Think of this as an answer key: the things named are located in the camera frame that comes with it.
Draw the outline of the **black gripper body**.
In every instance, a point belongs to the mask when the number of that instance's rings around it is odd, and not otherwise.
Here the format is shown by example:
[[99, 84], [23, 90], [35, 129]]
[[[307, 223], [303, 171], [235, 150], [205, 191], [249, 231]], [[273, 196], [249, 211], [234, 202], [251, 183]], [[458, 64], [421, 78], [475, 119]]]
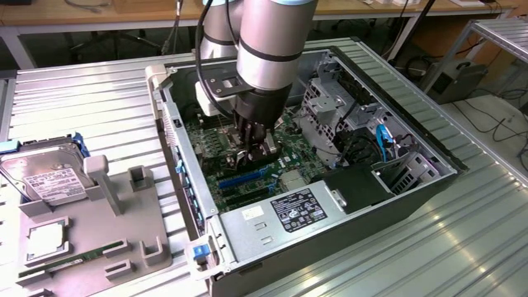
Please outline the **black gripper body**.
[[235, 100], [235, 123], [258, 123], [273, 127], [282, 117], [290, 86], [278, 90], [254, 89], [242, 92]]

